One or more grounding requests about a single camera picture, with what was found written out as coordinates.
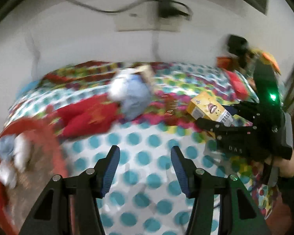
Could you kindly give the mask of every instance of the robotic hand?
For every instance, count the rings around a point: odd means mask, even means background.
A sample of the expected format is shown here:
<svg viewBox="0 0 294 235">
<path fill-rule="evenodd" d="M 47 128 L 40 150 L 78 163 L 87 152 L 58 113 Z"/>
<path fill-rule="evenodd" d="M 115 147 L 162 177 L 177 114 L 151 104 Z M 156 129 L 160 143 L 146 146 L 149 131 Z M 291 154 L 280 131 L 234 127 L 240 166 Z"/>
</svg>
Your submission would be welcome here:
<svg viewBox="0 0 294 235">
<path fill-rule="evenodd" d="M 254 81 L 259 103 L 241 101 L 239 104 L 224 106 L 231 115 L 239 116 L 253 123 L 247 127 L 226 127 L 222 123 L 199 118 L 196 125 L 214 132 L 217 148 L 263 162 L 271 156 L 272 163 L 264 163 L 262 181 L 274 186 L 279 170 L 272 168 L 274 157 L 290 160 L 292 156 L 292 123 L 289 114 L 281 109 L 277 80 L 271 65 L 256 61 Z"/>
<path fill-rule="evenodd" d="M 105 235 L 96 203 L 110 190 L 120 160 L 120 149 L 112 146 L 107 157 L 98 160 L 79 176 L 54 175 L 38 197 L 19 235 L 71 235 L 69 195 L 75 195 L 75 215 L 80 235 Z M 210 175 L 184 158 L 179 147 L 171 149 L 171 160 L 182 192 L 195 198 L 186 235 L 209 235 L 214 194 L 221 195 L 219 235 L 269 235 L 258 207 L 243 183 L 232 174 Z"/>
</svg>

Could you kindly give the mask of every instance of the power adapter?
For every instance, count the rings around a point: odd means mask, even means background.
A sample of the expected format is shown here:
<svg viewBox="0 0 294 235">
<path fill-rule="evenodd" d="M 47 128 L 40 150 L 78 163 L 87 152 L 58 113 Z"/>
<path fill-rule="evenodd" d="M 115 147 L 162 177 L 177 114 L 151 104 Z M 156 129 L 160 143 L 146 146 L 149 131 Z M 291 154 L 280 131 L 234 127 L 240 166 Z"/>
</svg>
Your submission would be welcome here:
<svg viewBox="0 0 294 235">
<path fill-rule="evenodd" d="M 176 2 L 174 0 L 159 0 L 159 2 L 158 2 L 158 17 L 159 18 L 170 18 L 170 17 L 184 16 L 189 20 L 190 14 L 187 14 L 187 13 L 180 11 L 177 8 L 173 7 L 172 6 L 173 3 L 178 3 L 178 2 Z"/>
</svg>

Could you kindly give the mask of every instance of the wall outlet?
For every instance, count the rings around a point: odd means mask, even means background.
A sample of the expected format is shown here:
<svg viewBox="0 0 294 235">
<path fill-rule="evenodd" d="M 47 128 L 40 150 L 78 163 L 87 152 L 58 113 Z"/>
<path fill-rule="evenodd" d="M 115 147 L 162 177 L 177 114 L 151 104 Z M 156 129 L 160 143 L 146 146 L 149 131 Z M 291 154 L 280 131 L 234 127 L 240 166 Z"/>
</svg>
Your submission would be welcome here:
<svg viewBox="0 0 294 235">
<path fill-rule="evenodd" d="M 161 18 L 156 25 L 157 3 L 146 2 L 131 10 L 118 13 L 114 16 L 116 31 L 148 31 L 160 30 L 168 32 L 179 32 L 182 16 L 172 18 Z"/>
</svg>

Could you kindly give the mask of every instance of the green led light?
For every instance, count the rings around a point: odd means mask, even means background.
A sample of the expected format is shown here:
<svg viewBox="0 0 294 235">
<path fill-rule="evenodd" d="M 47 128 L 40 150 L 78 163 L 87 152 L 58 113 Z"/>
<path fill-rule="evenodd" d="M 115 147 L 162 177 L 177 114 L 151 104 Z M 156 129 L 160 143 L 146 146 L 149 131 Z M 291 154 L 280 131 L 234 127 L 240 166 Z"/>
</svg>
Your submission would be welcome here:
<svg viewBox="0 0 294 235">
<path fill-rule="evenodd" d="M 270 98 L 271 98 L 272 100 L 276 100 L 277 96 L 276 96 L 276 95 L 273 95 L 273 94 L 270 94 Z"/>
</svg>

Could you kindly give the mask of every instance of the colorful blanket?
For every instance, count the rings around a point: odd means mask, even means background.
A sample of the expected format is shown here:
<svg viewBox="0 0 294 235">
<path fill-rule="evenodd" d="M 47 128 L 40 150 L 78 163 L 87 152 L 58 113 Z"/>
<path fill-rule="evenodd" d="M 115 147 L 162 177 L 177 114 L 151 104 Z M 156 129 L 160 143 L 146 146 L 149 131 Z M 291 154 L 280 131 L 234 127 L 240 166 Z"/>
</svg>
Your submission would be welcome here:
<svg viewBox="0 0 294 235">
<path fill-rule="evenodd" d="M 42 117 L 48 104 L 58 109 L 105 93 L 115 71 L 128 66 L 89 62 L 49 73 L 39 88 L 25 94 L 11 107 L 6 125 L 22 116 Z M 121 149 L 111 190 L 104 199 L 98 200 L 106 234 L 141 234 L 143 230 L 159 235 L 184 234 L 193 201 L 185 198 L 176 180 L 170 160 L 173 145 L 179 145 L 185 156 L 212 175 L 224 177 L 237 173 L 267 217 L 277 196 L 276 189 L 259 182 L 260 174 L 253 163 L 216 151 L 213 138 L 196 128 L 194 120 L 185 115 L 189 100 L 201 91 L 216 96 L 224 105 L 238 102 L 223 71 L 188 63 L 151 63 L 151 67 L 155 72 L 156 93 L 143 115 L 131 122 L 119 121 L 106 134 L 66 141 L 62 145 L 71 175 L 93 167 L 98 159 L 106 156 L 112 144 Z M 160 98 L 163 93 L 170 93 L 179 100 L 176 126 L 163 122 L 165 110 Z M 255 93 L 251 92 L 250 97 L 256 99 Z M 249 124 L 238 116 L 234 123 L 237 126 Z M 216 207 L 212 234 L 218 232 L 219 214 Z"/>
</svg>

